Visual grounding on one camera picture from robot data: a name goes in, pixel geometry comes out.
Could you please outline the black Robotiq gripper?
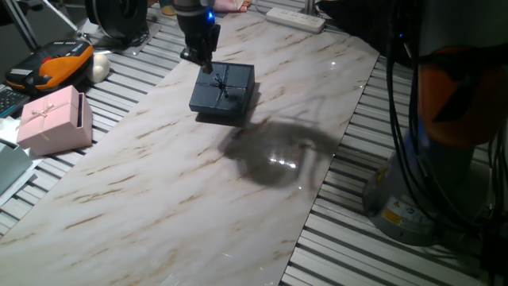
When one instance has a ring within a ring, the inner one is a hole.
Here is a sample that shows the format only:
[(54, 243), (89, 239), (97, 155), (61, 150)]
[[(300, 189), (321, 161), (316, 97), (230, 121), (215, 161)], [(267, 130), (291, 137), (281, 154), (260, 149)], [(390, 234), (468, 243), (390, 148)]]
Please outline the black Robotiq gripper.
[(216, 51), (221, 26), (211, 6), (176, 6), (178, 24), (185, 36), (185, 48), (180, 57), (202, 64), (202, 72), (211, 74), (213, 53)]

